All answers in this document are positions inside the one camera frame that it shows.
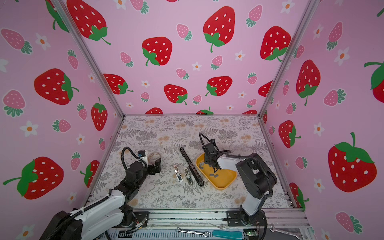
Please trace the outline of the yellow plastic tray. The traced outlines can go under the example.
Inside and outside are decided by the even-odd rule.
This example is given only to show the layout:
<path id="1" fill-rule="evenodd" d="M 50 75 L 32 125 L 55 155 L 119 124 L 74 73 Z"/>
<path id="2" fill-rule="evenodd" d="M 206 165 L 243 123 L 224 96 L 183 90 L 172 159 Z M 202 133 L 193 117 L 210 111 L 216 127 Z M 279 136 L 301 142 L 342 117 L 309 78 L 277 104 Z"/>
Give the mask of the yellow plastic tray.
<path id="1" fill-rule="evenodd" d="M 208 179 L 208 181 L 217 189 L 224 190 L 231 185 L 237 178 L 237 172 L 231 170 L 218 170 L 215 175 L 217 178 L 210 177 L 210 174 L 214 174 L 213 168 L 204 168 L 205 155 L 202 154 L 196 159 L 196 166 L 202 175 Z"/>

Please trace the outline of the black stapler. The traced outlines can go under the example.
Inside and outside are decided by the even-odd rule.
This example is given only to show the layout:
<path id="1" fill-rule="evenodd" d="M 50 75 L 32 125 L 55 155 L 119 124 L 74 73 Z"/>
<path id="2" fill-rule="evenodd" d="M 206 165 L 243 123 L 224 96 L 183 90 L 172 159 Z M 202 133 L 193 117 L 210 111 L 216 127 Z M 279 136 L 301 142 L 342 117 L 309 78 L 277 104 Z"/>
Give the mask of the black stapler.
<path id="1" fill-rule="evenodd" d="M 203 178 L 199 175 L 198 171 L 196 170 L 193 162 L 191 161 L 191 159 L 189 158 L 189 156 L 187 155 L 186 151 L 184 148 L 180 148 L 180 151 L 181 151 L 181 154 L 182 156 L 186 159 L 188 165 L 189 165 L 189 168 L 190 168 L 190 171 L 192 173 L 192 175 L 194 176 L 197 184 L 200 186 L 200 187 L 203 187 L 205 182 L 203 181 Z"/>

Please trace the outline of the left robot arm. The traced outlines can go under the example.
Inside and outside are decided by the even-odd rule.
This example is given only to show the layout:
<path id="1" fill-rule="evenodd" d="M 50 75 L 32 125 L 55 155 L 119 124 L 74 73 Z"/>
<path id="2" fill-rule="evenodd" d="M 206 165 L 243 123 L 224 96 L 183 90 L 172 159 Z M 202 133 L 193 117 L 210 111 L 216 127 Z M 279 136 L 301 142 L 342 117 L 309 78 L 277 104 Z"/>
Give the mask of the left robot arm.
<path id="1" fill-rule="evenodd" d="M 145 151 L 134 155 L 136 161 L 123 165 L 126 175 L 108 194 L 87 206 L 70 213 L 54 215 L 42 240 L 94 240 L 112 227 L 128 227 L 132 234 L 144 227 L 147 215 L 136 216 L 129 202 L 138 194 L 147 176 L 161 171 L 161 155 L 151 159 Z"/>

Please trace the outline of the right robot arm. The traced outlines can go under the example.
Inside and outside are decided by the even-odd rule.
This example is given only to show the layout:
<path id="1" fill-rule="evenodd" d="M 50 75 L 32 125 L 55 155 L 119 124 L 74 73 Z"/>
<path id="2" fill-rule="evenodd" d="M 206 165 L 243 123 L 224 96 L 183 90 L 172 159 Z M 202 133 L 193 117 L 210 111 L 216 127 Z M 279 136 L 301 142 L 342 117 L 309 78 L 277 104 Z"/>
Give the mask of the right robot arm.
<path id="1" fill-rule="evenodd" d="M 273 196 L 273 187 L 278 183 L 274 172 L 259 154 L 249 156 L 232 155 L 230 150 L 219 150 L 216 141 L 199 134 L 205 153 L 205 164 L 218 170 L 230 170 L 238 173 L 248 191 L 245 201 L 240 206 L 240 220 L 251 226 L 262 213 L 262 207 Z"/>

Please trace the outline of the clear tape roll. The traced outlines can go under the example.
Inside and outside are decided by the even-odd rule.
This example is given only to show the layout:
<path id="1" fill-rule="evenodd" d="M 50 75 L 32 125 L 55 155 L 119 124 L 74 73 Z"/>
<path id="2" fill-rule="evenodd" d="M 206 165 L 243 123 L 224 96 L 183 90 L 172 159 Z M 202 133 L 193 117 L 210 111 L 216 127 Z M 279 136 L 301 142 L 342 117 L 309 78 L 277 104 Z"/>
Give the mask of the clear tape roll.
<path id="1" fill-rule="evenodd" d="M 162 156 L 161 156 L 160 153 L 158 153 L 158 152 L 153 152 L 153 153 L 149 154 L 149 156 L 148 156 L 148 161 L 149 161 L 149 163 L 150 163 L 151 165 L 154 165 L 155 162 L 156 162 L 157 160 L 161 159 L 161 158 L 162 158 Z"/>

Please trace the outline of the silver wrench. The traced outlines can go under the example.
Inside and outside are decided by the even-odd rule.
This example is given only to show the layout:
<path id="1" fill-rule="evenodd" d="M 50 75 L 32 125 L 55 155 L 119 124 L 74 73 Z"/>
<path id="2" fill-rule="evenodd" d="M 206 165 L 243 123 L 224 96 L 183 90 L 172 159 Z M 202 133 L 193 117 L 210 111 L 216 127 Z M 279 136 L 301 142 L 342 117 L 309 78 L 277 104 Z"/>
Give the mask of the silver wrench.
<path id="1" fill-rule="evenodd" d="M 298 240 L 302 240 L 303 239 L 303 235 L 301 233 L 293 233 L 293 232 L 277 229 L 274 226 L 271 226 L 270 231 L 271 232 L 277 232 L 277 233 L 285 234 L 285 235 L 288 235 L 288 236 L 292 236 L 292 237 L 295 237 Z"/>
<path id="2" fill-rule="evenodd" d="M 201 232 L 201 231 L 195 231 L 195 230 L 185 230 L 181 228 L 176 228 L 177 233 L 185 233 L 185 234 L 192 234 L 192 235 L 201 235 L 205 238 L 210 237 L 211 233 L 209 231 Z"/>

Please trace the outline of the teal handled tool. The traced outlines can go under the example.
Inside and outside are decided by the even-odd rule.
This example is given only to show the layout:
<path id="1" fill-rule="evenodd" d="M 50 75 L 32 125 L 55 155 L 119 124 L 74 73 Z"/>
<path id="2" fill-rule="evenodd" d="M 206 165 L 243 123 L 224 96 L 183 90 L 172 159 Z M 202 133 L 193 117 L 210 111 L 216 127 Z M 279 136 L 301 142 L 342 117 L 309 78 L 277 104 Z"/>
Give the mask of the teal handled tool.
<path id="1" fill-rule="evenodd" d="M 212 231 L 213 237 L 229 239 L 229 240 L 242 240 L 243 233 L 239 231 L 223 231 L 223 230 L 214 230 Z"/>

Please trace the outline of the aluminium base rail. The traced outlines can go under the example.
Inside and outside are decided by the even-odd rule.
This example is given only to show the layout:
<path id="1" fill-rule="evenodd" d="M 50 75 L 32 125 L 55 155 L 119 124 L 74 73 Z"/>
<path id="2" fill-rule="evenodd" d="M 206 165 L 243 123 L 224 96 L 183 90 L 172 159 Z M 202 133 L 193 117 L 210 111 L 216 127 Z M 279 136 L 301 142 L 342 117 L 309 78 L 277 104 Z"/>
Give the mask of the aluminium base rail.
<path id="1" fill-rule="evenodd" d="M 302 209 L 263 209 L 257 221 L 246 226 L 240 220 L 240 211 L 234 209 L 157 209 L 133 211 L 136 216 L 147 215 L 145 230 L 164 230 L 181 228 L 185 230 L 208 229 L 229 231 L 232 229 L 249 229 L 262 235 L 274 226 L 281 230 L 299 229 L 303 239 L 307 238 L 308 229 L 311 228 Z M 116 226 L 112 228 L 125 229 L 128 227 Z"/>

